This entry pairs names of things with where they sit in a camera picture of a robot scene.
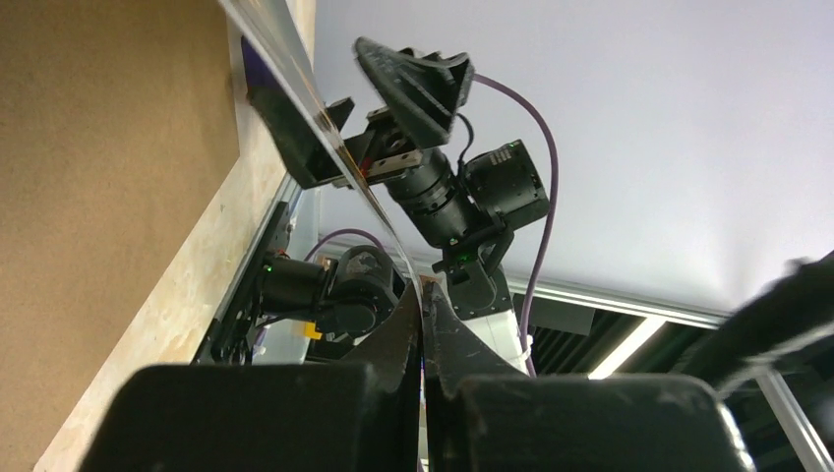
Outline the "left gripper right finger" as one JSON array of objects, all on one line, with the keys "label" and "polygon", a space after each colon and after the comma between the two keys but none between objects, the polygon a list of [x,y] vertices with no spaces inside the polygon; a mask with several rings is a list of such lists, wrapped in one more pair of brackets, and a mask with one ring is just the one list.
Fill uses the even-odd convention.
[{"label": "left gripper right finger", "polygon": [[433,471],[751,471],[729,409],[680,375],[531,378],[421,290]]}]

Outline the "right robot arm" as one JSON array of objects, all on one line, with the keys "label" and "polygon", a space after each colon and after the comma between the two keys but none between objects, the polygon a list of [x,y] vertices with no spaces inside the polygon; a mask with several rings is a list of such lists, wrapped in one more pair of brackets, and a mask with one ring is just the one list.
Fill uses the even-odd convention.
[{"label": "right robot arm", "polygon": [[[432,266],[446,281],[452,311],[510,365],[529,373],[529,311],[509,298],[502,261],[514,234],[554,218],[555,183],[544,183],[522,141],[474,157],[443,151],[460,120],[473,83],[469,56],[418,55],[369,38],[355,41],[357,62],[383,106],[365,130],[340,134],[354,103],[323,104],[312,88],[304,56],[285,55],[288,71],[275,75],[248,42],[241,45],[246,99],[265,124],[283,164],[304,190],[348,188],[373,198],[387,189],[429,246],[441,252]],[[407,257],[394,258],[375,237],[346,250],[330,268],[311,260],[274,259],[262,271],[254,303],[265,325],[310,322],[325,335],[368,337],[391,314],[419,273]]]}]

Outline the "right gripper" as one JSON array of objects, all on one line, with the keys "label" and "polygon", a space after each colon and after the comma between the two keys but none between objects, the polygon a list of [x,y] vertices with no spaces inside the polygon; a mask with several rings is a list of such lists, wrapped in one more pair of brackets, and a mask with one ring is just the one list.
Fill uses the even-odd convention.
[{"label": "right gripper", "polygon": [[[364,36],[353,50],[389,110],[370,112],[365,132],[346,141],[368,172],[367,182],[386,187],[429,246],[463,242],[478,230],[479,210],[437,147],[448,143],[456,113],[470,93],[475,73],[470,56],[419,56],[412,48],[394,50]],[[304,190],[345,187],[347,180],[325,145],[246,37],[241,52],[247,101],[289,175]]]}]

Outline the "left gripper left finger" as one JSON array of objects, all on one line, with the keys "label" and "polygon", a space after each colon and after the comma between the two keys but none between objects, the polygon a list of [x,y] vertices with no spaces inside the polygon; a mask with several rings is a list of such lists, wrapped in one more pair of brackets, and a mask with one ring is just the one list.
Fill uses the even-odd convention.
[{"label": "left gripper left finger", "polygon": [[414,471],[419,305],[328,364],[160,364],[114,396],[84,471]]}]

